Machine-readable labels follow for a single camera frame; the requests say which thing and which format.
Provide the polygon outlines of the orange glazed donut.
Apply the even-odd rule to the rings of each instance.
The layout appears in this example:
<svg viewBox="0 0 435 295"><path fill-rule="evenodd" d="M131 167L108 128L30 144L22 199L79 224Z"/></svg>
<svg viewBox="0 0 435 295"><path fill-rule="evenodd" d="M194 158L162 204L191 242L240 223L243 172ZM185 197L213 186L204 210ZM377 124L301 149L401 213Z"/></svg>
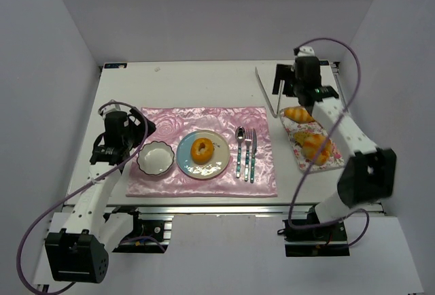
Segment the orange glazed donut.
<svg viewBox="0 0 435 295"><path fill-rule="evenodd" d="M190 155L196 164L206 164L211 160L214 146L210 139L199 138L192 144Z"/></svg>

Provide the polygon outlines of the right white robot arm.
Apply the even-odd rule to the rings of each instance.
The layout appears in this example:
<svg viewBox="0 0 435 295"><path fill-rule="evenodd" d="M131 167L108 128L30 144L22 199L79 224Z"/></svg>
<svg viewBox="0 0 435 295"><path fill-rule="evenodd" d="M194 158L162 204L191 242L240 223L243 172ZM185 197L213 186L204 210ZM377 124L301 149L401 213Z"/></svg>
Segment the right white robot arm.
<svg viewBox="0 0 435 295"><path fill-rule="evenodd" d="M347 113L338 92L331 86L322 85L318 57L299 56L293 65L278 64L273 94L296 97L327 130L327 138L346 161L336 192L312 208L304 228L335 224L359 211L362 205L392 195L395 152L380 148L368 138Z"/></svg>

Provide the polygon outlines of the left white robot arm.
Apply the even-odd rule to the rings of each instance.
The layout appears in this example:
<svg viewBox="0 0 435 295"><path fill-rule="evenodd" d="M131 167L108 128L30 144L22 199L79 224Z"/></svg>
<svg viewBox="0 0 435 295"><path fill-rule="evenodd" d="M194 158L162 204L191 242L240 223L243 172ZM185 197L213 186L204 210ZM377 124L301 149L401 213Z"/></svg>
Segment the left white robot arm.
<svg viewBox="0 0 435 295"><path fill-rule="evenodd" d="M48 233L45 250L55 281L100 283L109 253L133 231L133 217L112 213L104 217L111 192L125 164L143 147L156 126L136 108L122 111L102 106L104 131L94 141L88 174L89 188L80 192L73 211L58 232Z"/></svg>

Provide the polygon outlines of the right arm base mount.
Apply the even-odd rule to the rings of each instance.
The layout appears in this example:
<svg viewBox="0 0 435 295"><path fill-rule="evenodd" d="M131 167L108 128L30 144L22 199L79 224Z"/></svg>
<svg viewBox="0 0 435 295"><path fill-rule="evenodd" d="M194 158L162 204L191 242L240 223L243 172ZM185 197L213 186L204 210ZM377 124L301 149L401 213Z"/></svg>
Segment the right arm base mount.
<svg viewBox="0 0 435 295"><path fill-rule="evenodd" d="M285 256L294 258L350 256L348 238L343 222L338 224L297 230L288 219L277 234L284 238Z"/></svg>

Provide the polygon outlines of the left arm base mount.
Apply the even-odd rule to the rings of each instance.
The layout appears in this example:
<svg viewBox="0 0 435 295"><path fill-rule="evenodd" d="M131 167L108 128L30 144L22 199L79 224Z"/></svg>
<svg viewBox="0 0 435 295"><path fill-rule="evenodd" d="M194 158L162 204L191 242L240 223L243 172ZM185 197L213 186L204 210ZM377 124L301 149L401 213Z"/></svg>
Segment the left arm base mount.
<svg viewBox="0 0 435 295"><path fill-rule="evenodd" d="M114 213L128 213L133 217L133 230L123 239L113 253L162 254L171 238L172 216L146 213L138 207L115 207L103 214L105 222Z"/></svg>

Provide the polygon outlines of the metal tongs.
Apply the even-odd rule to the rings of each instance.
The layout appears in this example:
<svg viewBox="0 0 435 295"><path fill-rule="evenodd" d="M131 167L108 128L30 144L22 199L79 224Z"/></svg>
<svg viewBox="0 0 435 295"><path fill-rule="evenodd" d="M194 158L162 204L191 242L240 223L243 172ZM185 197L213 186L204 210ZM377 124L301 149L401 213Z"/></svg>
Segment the metal tongs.
<svg viewBox="0 0 435 295"><path fill-rule="evenodd" d="M255 74L256 74L256 79L258 82L258 85L260 87L260 91L264 97L264 100L266 101L266 104L268 106L268 109L271 113L271 116L274 118L278 118L279 117L279 112L280 112L280 107L281 107L281 96L282 96L282 92L283 92L283 82L281 80L279 80L279 91L277 94L277 105L275 107L273 107L273 104L271 102L271 100L269 99L269 96L266 92L266 88L264 87L264 84L262 83L258 68L255 67Z"/></svg>

